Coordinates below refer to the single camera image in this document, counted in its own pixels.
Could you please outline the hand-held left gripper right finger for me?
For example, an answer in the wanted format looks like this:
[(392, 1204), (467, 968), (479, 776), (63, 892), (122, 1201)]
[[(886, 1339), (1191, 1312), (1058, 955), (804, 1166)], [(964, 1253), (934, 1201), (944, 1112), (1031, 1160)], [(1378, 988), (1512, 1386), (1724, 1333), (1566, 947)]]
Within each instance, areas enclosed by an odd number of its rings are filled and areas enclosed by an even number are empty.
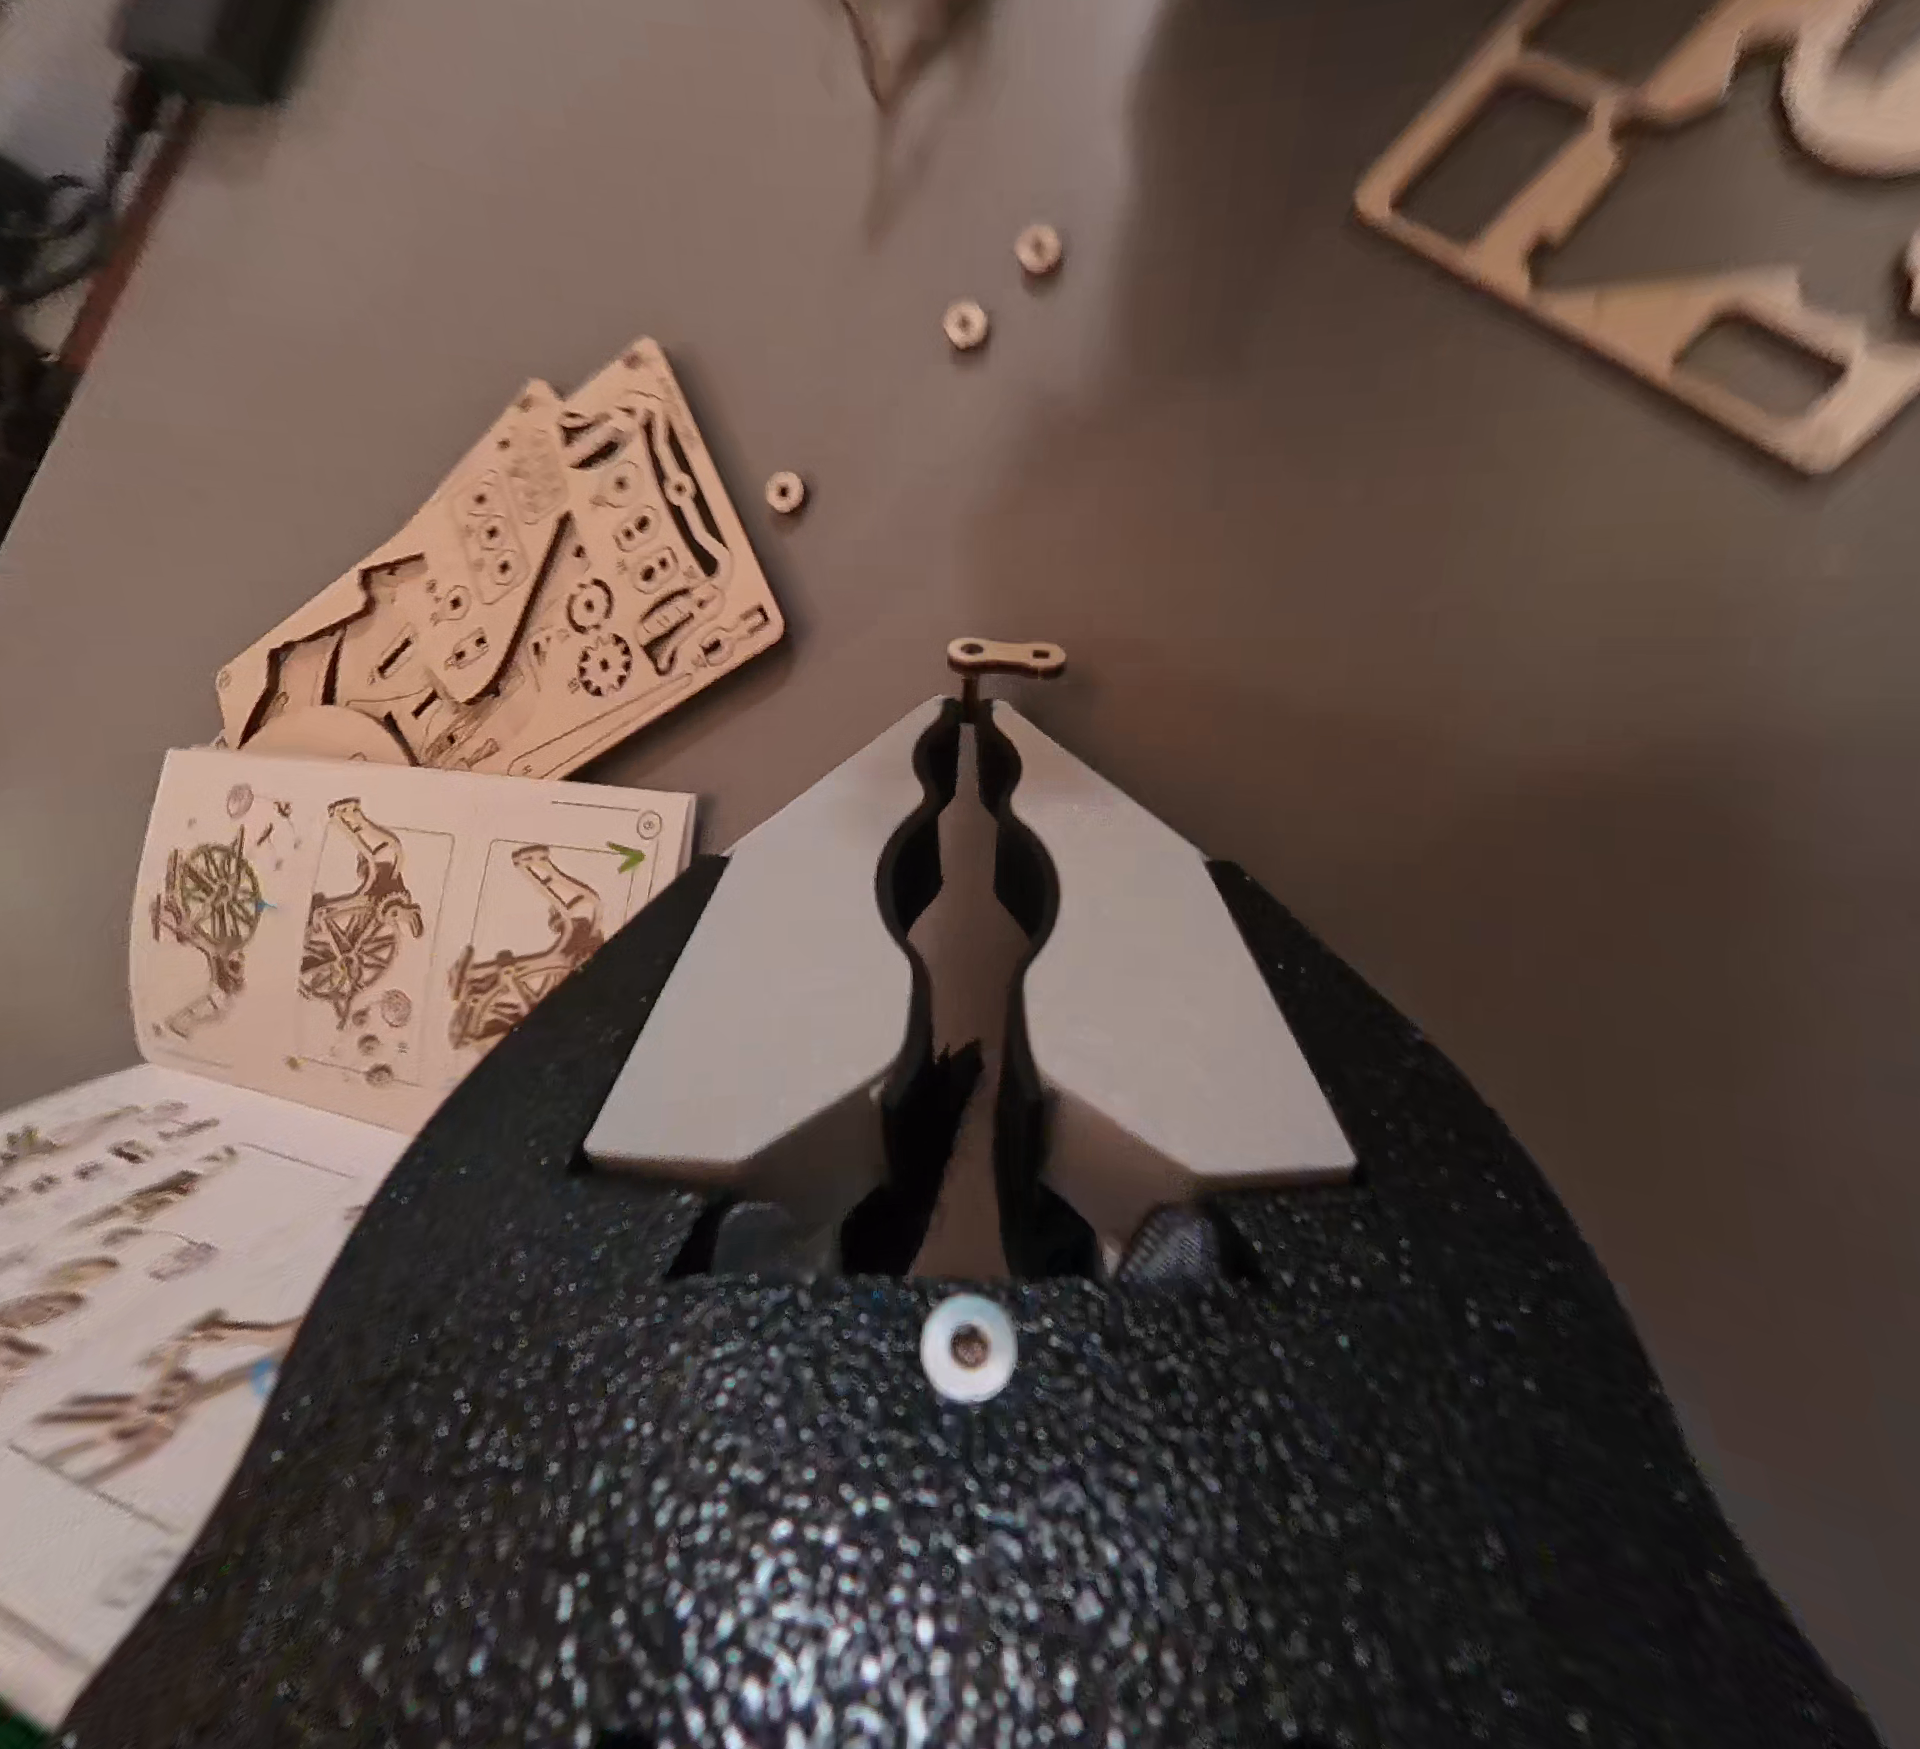
[(1013, 1277), (1101, 1277), (1162, 1204), (1352, 1184), (1357, 1152), (1211, 858), (986, 698), (995, 901), (1019, 929), (995, 1204)]

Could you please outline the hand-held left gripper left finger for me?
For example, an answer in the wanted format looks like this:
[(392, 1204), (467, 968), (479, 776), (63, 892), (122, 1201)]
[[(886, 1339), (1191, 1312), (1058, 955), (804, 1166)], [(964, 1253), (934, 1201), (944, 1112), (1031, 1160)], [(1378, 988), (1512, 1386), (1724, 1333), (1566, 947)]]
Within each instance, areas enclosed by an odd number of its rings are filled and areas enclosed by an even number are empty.
[(772, 1204), (852, 1277), (918, 1260), (964, 1117), (911, 947), (950, 776), (958, 698), (926, 698), (724, 853), (592, 1166)]

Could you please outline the wooden link with pin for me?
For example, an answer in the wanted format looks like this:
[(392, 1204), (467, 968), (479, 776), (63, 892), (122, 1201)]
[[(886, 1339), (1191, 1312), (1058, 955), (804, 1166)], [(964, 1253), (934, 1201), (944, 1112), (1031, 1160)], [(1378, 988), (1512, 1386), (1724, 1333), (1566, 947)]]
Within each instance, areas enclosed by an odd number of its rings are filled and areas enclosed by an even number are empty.
[(958, 707), (978, 707), (986, 677), (1060, 677), (1071, 652), (1044, 641), (950, 641), (944, 670), (958, 677)]

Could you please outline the wooden parts sheet with gears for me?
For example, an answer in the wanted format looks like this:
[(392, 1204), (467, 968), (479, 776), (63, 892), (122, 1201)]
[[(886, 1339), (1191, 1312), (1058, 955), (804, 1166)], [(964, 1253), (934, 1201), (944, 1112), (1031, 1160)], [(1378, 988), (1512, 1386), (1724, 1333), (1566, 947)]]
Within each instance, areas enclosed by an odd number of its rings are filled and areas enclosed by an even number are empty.
[(784, 604), (654, 338), (592, 387), (526, 387), (418, 509), (424, 696), (414, 760), (579, 776), (735, 664)]

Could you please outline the wooden parts sheet with slots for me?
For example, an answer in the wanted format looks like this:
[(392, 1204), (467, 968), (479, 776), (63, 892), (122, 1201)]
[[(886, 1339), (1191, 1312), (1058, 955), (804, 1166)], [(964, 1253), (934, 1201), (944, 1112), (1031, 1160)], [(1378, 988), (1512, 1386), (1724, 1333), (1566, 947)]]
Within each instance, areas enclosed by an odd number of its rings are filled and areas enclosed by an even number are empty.
[(563, 394), (533, 378), (392, 539), (216, 664), (223, 748), (424, 760), (400, 712), (503, 696), (563, 518)]

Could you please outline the assembly instruction booklet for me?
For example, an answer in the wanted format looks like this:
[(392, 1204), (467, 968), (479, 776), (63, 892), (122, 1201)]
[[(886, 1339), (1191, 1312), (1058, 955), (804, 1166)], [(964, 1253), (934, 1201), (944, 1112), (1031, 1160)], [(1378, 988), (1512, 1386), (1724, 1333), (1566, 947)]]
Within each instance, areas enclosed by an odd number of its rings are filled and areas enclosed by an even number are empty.
[(166, 757), (141, 1064), (8, 1112), (8, 1712), (52, 1725), (122, 1649), (400, 1152), (693, 842), (672, 788)]

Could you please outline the emptied wooden parts frame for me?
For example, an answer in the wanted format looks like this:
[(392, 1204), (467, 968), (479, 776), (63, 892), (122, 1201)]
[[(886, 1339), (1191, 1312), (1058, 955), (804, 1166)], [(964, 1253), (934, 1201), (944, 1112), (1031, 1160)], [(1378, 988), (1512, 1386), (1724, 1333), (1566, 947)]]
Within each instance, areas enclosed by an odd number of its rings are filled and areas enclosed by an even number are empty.
[[(1920, 387), (1916, 343), (1877, 343), (1859, 315), (1828, 315), (1802, 295), (1796, 267), (1716, 267), (1651, 271), (1606, 287), (1542, 287), (1534, 253), (1566, 250), (1624, 171), (1624, 146), (1645, 129), (1684, 129), (1727, 102), (1751, 52), (1780, 61), (1788, 146), (1838, 179), (1916, 179), (1920, 171), (1920, 90), (1916, 51), (1893, 70), (1859, 70), (1853, 31), (1877, 0), (1716, 0), (1645, 76), (1594, 70), (1542, 39), (1570, 0), (1512, 0), (1478, 51), (1436, 90), (1436, 102), (1390, 138), (1390, 154), (1357, 179), (1357, 229), (1414, 250), (1455, 278), (1507, 302), (1566, 343), (1631, 371), (1693, 417), (1751, 439), (1788, 474), (1838, 474), (1866, 439), (1877, 439)], [(1406, 210), (1414, 188), (1478, 126), (1494, 94), (1542, 94), (1570, 111), (1570, 146), (1522, 179), (1487, 229), (1438, 233)], [(1802, 412), (1768, 412), (1684, 347), (1724, 327), (1760, 327), (1828, 387)]]

